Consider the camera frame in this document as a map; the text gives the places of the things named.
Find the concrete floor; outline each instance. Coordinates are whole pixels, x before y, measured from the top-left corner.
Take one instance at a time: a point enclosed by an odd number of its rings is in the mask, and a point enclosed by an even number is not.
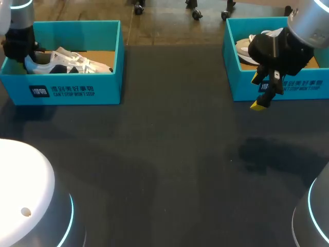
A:
[[[226,2],[199,0],[197,22],[185,0],[146,0],[143,15],[134,15],[131,0],[34,0],[36,21],[120,20],[127,45],[220,44]],[[281,16],[281,8],[238,3],[234,17]]]

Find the white sneaker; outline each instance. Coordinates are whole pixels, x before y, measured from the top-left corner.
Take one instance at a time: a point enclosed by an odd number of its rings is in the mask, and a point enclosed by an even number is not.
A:
[[[268,36],[271,37],[276,37],[278,36],[281,31],[283,30],[283,28],[279,28],[277,30],[274,31],[269,31],[269,30],[265,30],[262,31],[262,34],[266,34]],[[250,63],[250,64],[254,64],[254,65],[259,65],[259,63],[255,62],[248,53],[248,46],[251,43],[251,41],[255,38],[256,35],[250,34],[248,39],[242,39],[237,41],[235,47],[236,47],[236,52],[237,55],[244,61]]]
[[[30,56],[25,58],[25,67],[29,74],[57,73],[112,73],[111,67],[89,60],[76,52],[60,47],[51,53],[36,52],[36,62]]]

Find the caster wheel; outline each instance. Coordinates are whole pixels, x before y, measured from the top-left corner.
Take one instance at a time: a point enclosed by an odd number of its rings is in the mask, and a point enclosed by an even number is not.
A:
[[[284,8],[284,16],[289,16],[292,11],[293,11],[293,9],[291,8],[291,6],[286,6]]]
[[[227,18],[231,17],[231,14],[228,11],[223,11],[221,14],[221,17],[222,17],[223,21],[226,21]]]
[[[143,14],[143,11],[144,11],[144,8],[139,3],[136,3],[135,15],[141,15],[141,14]]]
[[[193,17],[193,19],[198,21],[200,18],[203,17],[203,15],[201,14],[200,10],[194,9],[192,12],[192,17]]]

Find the cardboard box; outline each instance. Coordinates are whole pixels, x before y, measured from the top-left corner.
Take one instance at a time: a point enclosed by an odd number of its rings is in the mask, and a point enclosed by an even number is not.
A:
[[[240,66],[242,70],[256,70],[257,65],[253,64],[245,64],[240,60]],[[315,59],[315,57],[312,57],[311,60],[308,62],[308,64],[304,68],[319,68],[318,62]]]
[[[16,105],[119,104],[124,45],[120,21],[35,22],[35,39],[47,50],[80,52],[113,68],[106,74],[27,75],[5,59],[0,79]]]
[[[268,77],[260,85],[251,84],[255,69],[242,69],[235,49],[235,42],[263,30],[276,30],[287,26],[287,17],[228,19],[223,43],[223,56],[234,101],[255,101],[268,86]],[[329,98],[329,49],[315,50],[319,68],[304,68],[296,76],[286,76],[283,81],[284,99]]]

